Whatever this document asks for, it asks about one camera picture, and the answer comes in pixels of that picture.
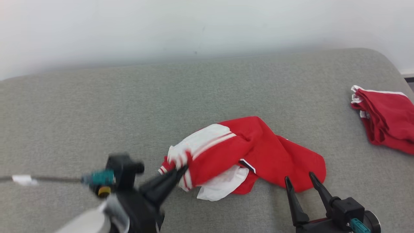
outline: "white trim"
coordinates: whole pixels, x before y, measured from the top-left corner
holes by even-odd
[[[180,181],[178,182],[178,186],[179,186],[182,190],[184,190],[184,191],[186,191],[186,192],[188,192],[188,191],[189,191],[189,189],[187,189],[187,188],[185,187],[185,184],[184,184],[184,177],[182,177],[182,178],[180,179]]]
[[[213,140],[212,142],[210,142],[210,143],[208,143],[208,144],[206,144],[206,145],[204,145],[204,146],[202,146],[202,147],[198,148],[198,149],[194,152],[194,155],[193,155],[193,160],[194,160],[194,159],[196,159],[199,155],[201,155],[204,151],[208,150],[209,148],[211,148],[211,147],[213,147],[213,146],[215,146],[215,145],[217,145],[217,144],[219,144],[219,143],[221,143],[221,142],[224,142],[224,141],[225,141],[225,140],[227,140],[227,139],[230,139],[230,138],[232,138],[232,137],[235,137],[235,136],[236,136],[236,135],[235,135],[234,133],[229,133],[229,134],[227,134],[227,135],[224,135],[224,136],[222,136],[222,137],[220,137],[220,138],[217,138],[217,139]]]
[[[361,90],[363,90],[363,91],[367,91],[367,92],[376,92],[376,93],[384,93],[384,94],[397,94],[397,95],[403,95],[403,96],[407,97],[407,96],[406,96],[404,93],[402,93],[402,92],[389,92],[389,91],[365,90],[365,89],[363,89],[362,87],[357,86],[357,85],[353,85],[353,86],[352,86],[352,88],[351,88],[351,90],[352,90],[353,92],[356,92],[358,89],[361,89]]]
[[[367,118],[367,119],[370,119],[371,118],[371,116],[369,115],[369,113],[368,112],[365,112],[365,111],[359,111],[359,116],[361,118]]]
[[[168,171],[167,171],[167,169],[165,169],[165,167],[164,166],[161,166],[160,167],[160,169],[164,172],[164,173],[167,173]]]
[[[352,98],[351,104],[359,104],[362,102],[362,100],[360,99],[360,96],[356,94],[352,94],[351,98]]]
[[[248,163],[246,160],[244,160],[243,158],[242,159],[240,159],[240,161],[243,161],[243,162],[245,162],[247,165],[249,165],[249,167],[251,168],[251,169],[253,169],[253,172],[256,174],[256,168],[254,168],[252,165],[250,165],[250,163]]]
[[[192,189],[192,188],[193,188],[193,182],[191,181],[191,175],[190,175],[190,172],[187,170],[187,171],[184,173],[184,176],[185,176],[185,182],[186,182],[186,184],[187,184],[187,188],[188,188],[188,189]]]

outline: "white fabric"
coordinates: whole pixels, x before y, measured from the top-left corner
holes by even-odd
[[[359,104],[362,102],[359,95],[352,94],[351,98],[352,98],[351,104]]]
[[[359,116],[361,117],[361,118],[367,118],[367,119],[370,119],[370,115],[369,115],[369,113],[368,112],[365,112],[365,111],[359,111]]]
[[[207,149],[235,136],[236,135],[230,131],[229,127],[220,124],[209,125],[189,135],[177,145],[170,146],[167,161],[168,163],[173,161],[176,165],[176,169],[179,169],[187,164],[186,151],[189,151],[193,160],[195,160]],[[165,173],[165,168],[163,169],[163,167],[161,167],[159,172],[162,174],[162,171]],[[178,186],[186,192],[193,188],[189,171],[185,172],[185,175],[181,178]]]
[[[248,173],[249,169],[234,165],[229,170],[203,184],[197,198],[218,201],[239,187],[246,180]]]
[[[351,87],[351,91],[353,91],[353,92],[356,92],[358,89],[361,89],[361,90],[364,90],[364,91],[367,91],[367,92],[377,92],[377,93],[384,93],[384,94],[397,94],[397,95],[403,95],[403,96],[407,97],[407,96],[406,96],[404,93],[402,93],[402,92],[389,92],[389,91],[365,90],[365,89],[363,89],[362,87],[357,86],[357,85],[353,85],[353,86]]]
[[[22,186],[32,186],[37,185],[37,180],[31,178],[30,175],[13,175],[12,179],[14,182]]]

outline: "white stripe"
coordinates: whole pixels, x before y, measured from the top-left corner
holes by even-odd
[[[353,85],[353,86],[352,86],[352,88],[351,88],[351,90],[352,90],[353,92],[356,92],[358,89],[361,89],[361,90],[363,90],[363,91],[367,91],[367,92],[376,92],[376,93],[384,93],[384,94],[396,94],[396,95],[403,95],[403,96],[407,97],[407,96],[406,96],[404,93],[402,93],[402,92],[389,92],[389,91],[365,90],[365,89],[363,89],[362,87],[357,86],[357,85]]]
[[[191,181],[191,176],[190,176],[190,171],[186,171],[185,174],[185,182],[187,183],[187,187],[188,189],[192,189],[193,188],[193,182]]]
[[[164,166],[161,166],[161,169],[164,171],[164,173],[167,173],[167,169],[165,169]]]
[[[188,192],[189,190],[185,187],[185,185],[184,185],[184,177],[182,177],[181,179],[180,179],[180,181],[178,182],[178,186],[181,188],[181,189],[183,189],[184,191],[186,191],[186,192]]]
[[[250,163],[248,163],[246,160],[244,159],[240,159],[240,161],[245,162],[247,165],[249,165],[249,167],[251,167],[253,169],[253,172],[256,174],[256,168],[254,168],[252,165],[250,165]]]
[[[203,147],[206,143],[220,138],[231,133],[229,127],[212,124],[209,125],[183,139],[180,143],[174,146],[176,153],[181,153],[185,150],[190,150],[191,153]]]
[[[230,133],[230,134],[228,134],[228,135],[226,135],[226,136],[223,136],[223,137],[221,137],[221,138],[217,138],[216,140],[214,140],[214,141],[212,141],[212,142],[210,142],[209,144],[207,144],[207,145],[204,145],[203,147],[201,147],[194,155],[193,155],[193,160],[194,159],[196,159],[199,155],[201,155],[204,151],[206,151],[207,149],[209,149],[209,148],[211,148],[211,147],[213,147],[213,146],[215,146],[215,145],[217,145],[217,144],[219,144],[219,143],[221,143],[221,142],[224,142],[225,140],[227,140],[227,139],[230,139],[230,138],[232,138],[232,137],[235,137],[236,135],[235,134],[233,134],[233,133]]]

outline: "white wall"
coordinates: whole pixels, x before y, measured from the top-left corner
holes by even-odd
[[[414,73],[413,12],[413,0],[0,0],[0,79],[349,47]]]

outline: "gray fabric surface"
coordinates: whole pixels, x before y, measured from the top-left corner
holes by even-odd
[[[354,197],[383,232],[414,228],[414,157],[371,145],[351,86],[414,93],[394,66],[367,49],[259,56],[199,63],[48,73],[2,86],[0,175],[77,176],[102,168],[111,152],[156,174],[170,145],[209,124],[257,115],[279,135],[321,154],[325,186]],[[99,201],[80,185],[0,184],[0,232],[53,232]],[[217,202],[177,188],[164,205],[163,232],[293,233],[284,189],[263,180],[248,195]],[[311,219],[324,207],[298,194]]]

